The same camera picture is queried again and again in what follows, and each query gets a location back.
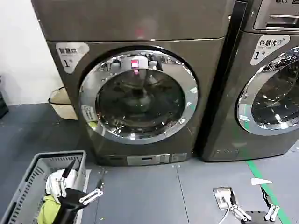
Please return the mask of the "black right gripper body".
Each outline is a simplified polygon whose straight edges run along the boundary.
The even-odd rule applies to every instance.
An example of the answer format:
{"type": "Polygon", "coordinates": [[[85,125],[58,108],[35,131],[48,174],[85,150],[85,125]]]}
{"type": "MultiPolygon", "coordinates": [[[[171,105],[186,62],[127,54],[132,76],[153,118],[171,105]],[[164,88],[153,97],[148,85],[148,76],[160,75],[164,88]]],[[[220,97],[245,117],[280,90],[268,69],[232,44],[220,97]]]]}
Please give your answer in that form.
{"type": "Polygon", "coordinates": [[[268,224],[269,220],[265,220],[265,211],[246,211],[251,216],[251,220],[244,221],[244,224],[268,224]]]}

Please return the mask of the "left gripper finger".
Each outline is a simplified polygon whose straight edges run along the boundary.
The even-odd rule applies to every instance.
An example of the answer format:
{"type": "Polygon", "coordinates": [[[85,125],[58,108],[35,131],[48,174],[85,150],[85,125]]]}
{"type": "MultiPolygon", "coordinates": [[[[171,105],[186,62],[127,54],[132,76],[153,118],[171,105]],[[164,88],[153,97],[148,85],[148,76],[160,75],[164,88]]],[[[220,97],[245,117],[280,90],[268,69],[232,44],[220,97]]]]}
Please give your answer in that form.
{"type": "Polygon", "coordinates": [[[91,191],[90,193],[86,194],[85,196],[79,199],[81,204],[90,204],[91,202],[95,201],[98,197],[104,194],[104,176],[105,170],[102,169],[100,172],[100,178],[97,182],[96,188],[91,191]]]}
{"type": "Polygon", "coordinates": [[[76,178],[76,171],[73,169],[75,162],[76,160],[73,159],[62,172],[62,176],[59,179],[56,179],[59,185],[57,197],[66,197],[66,188],[68,188],[68,186],[73,186],[76,178]]]}

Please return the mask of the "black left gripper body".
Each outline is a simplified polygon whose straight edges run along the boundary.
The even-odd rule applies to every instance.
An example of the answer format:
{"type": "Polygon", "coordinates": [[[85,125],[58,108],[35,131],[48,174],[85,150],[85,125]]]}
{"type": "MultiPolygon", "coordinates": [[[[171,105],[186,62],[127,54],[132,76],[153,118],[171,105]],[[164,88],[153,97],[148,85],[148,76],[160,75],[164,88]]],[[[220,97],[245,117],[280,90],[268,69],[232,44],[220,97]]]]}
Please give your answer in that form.
{"type": "Polygon", "coordinates": [[[66,188],[66,197],[59,197],[60,208],[57,213],[57,224],[73,224],[76,220],[77,213],[80,209],[86,207],[80,202],[80,198],[87,194],[71,188],[66,188]]]}

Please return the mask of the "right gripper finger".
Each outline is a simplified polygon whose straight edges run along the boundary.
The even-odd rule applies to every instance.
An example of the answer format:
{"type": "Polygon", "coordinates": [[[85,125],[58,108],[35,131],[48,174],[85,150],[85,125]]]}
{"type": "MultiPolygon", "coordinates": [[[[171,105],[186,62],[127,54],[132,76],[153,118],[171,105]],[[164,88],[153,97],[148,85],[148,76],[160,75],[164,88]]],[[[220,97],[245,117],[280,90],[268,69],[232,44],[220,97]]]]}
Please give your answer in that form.
{"type": "Polygon", "coordinates": [[[264,216],[265,221],[275,221],[276,217],[278,215],[278,212],[280,210],[280,206],[275,205],[270,197],[270,195],[266,192],[266,190],[261,187],[261,191],[263,194],[264,201],[266,202],[268,206],[268,211],[266,212],[266,215],[264,216]]]}
{"type": "Polygon", "coordinates": [[[242,221],[251,221],[251,216],[247,214],[237,203],[237,199],[235,197],[234,191],[231,189],[230,196],[230,211],[242,221]]]}

